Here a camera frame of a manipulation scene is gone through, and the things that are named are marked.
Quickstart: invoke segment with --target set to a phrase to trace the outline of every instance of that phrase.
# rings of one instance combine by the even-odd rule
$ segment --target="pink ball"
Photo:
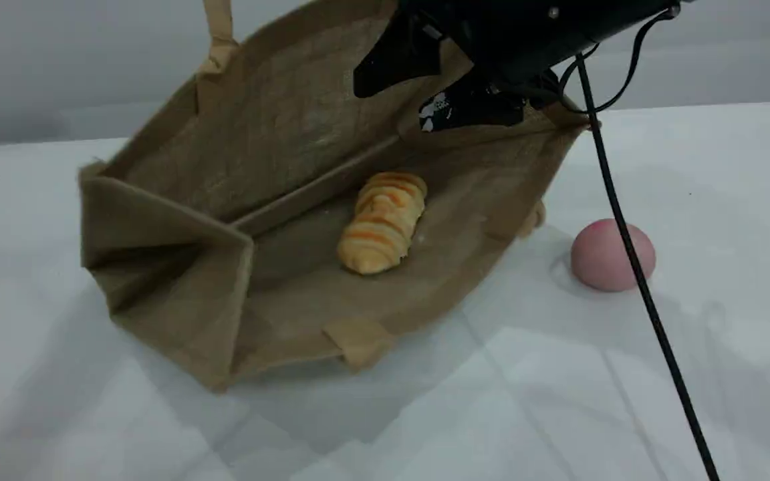
[[[644,231],[629,224],[635,252],[650,278],[655,271],[655,247]],[[587,286],[605,292],[622,292],[638,286],[626,247],[614,219],[602,219],[582,230],[572,243],[572,274]]]

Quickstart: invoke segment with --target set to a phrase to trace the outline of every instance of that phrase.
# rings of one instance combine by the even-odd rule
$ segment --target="burlap tote bag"
[[[111,161],[82,170],[83,265],[119,326],[208,389],[312,359],[366,368],[541,221],[584,119],[527,108],[511,128],[424,133],[419,106],[471,66],[454,45],[443,75],[352,95],[395,0],[317,0],[241,45],[229,1],[204,0],[199,72]],[[427,208],[403,264],[360,277],[336,246],[358,188],[383,170],[422,176]]]

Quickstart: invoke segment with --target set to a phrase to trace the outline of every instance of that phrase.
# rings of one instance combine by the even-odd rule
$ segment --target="white backdrop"
[[[300,3],[236,0],[236,36]],[[618,108],[770,101],[770,0],[685,7],[651,34]],[[633,36],[594,57],[600,97],[622,82]],[[199,0],[0,0],[0,142],[134,133],[201,63],[207,43]]]

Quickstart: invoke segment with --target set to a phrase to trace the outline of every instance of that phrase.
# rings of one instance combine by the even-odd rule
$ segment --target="robotic arm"
[[[355,95],[440,74],[449,37],[474,68],[419,111],[426,131],[515,125],[523,107],[560,100],[551,67],[639,21],[678,15],[693,0],[400,0],[379,41],[354,71]]]

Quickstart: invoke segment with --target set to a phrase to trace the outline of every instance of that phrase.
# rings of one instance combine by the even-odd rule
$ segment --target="bag handle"
[[[210,28],[210,52],[195,74],[198,88],[198,110],[203,112],[215,104],[221,91],[218,75],[224,72],[233,52],[239,46],[233,39],[231,0],[203,0],[207,25]]]

